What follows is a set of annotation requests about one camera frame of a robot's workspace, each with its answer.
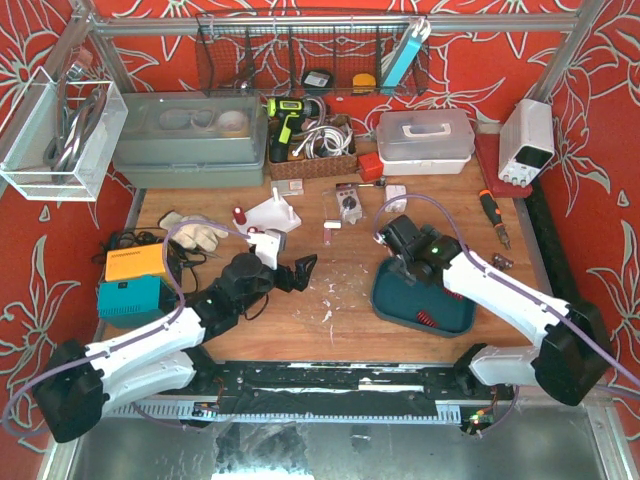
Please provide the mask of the red spring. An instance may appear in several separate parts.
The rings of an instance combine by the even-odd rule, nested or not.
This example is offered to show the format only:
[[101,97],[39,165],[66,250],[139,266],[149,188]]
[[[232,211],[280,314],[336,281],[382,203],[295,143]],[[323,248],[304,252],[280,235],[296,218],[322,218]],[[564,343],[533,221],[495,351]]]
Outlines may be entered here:
[[456,292],[453,292],[453,291],[451,291],[451,290],[448,290],[448,289],[446,290],[446,293],[447,293],[447,295],[449,295],[450,297],[455,298],[455,299],[457,299],[457,300],[461,300],[461,299],[463,298],[463,296],[462,296],[462,295],[460,295],[460,294],[458,294],[458,293],[456,293]]
[[246,218],[246,214],[245,211],[237,206],[233,209],[233,218],[234,218],[234,222],[238,225],[245,225],[247,223],[247,218]]
[[424,310],[421,310],[416,314],[416,320],[420,324],[422,324],[424,326],[427,326],[429,328],[438,328],[439,327],[438,323],[435,322],[433,320],[433,318],[427,312],[425,312]]

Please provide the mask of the white peg board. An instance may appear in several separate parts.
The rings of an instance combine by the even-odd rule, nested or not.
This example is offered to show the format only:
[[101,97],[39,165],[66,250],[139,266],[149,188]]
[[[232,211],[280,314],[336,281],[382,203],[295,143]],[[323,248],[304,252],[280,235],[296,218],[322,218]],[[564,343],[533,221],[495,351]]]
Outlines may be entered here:
[[258,231],[275,229],[285,233],[302,225],[302,220],[294,208],[280,196],[271,197],[245,212],[246,222],[238,225],[241,233],[247,233],[251,227]]

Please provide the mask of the beige work glove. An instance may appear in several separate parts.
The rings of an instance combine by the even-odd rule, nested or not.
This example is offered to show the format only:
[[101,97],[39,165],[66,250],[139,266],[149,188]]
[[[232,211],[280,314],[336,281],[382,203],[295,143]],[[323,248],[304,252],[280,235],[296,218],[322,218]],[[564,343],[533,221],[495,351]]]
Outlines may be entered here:
[[171,239],[184,249],[213,253],[219,241],[227,238],[229,233],[210,225],[200,224],[200,221],[209,222],[210,219],[199,214],[181,215],[176,211],[169,211],[158,220],[158,226],[169,232],[179,223],[190,222],[176,230]]

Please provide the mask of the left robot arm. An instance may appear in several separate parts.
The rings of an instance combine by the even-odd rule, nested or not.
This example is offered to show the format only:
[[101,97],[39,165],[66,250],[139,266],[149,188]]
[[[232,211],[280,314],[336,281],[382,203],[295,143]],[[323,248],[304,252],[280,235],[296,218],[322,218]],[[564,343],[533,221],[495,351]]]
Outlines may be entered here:
[[194,349],[235,327],[272,290],[304,291],[317,260],[269,267],[241,253],[185,307],[107,341],[59,345],[31,389],[55,441],[81,437],[119,407],[188,386],[197,373]]

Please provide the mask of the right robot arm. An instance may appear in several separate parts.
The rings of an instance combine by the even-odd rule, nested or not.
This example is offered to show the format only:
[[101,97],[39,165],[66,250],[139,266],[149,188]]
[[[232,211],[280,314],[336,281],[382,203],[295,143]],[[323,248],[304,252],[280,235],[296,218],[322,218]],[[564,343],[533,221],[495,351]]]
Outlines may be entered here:
[[409,280],[436,284],[471,300],[519,331],[526,347],[475,344],[454,365],[466,393],[479,384],[538,386],[554,400],[576,406],[609,367],[612,347],[600,310],[541,293],[484,261],[457,239],[417,227],[401,215],[374,238],[386,246]]

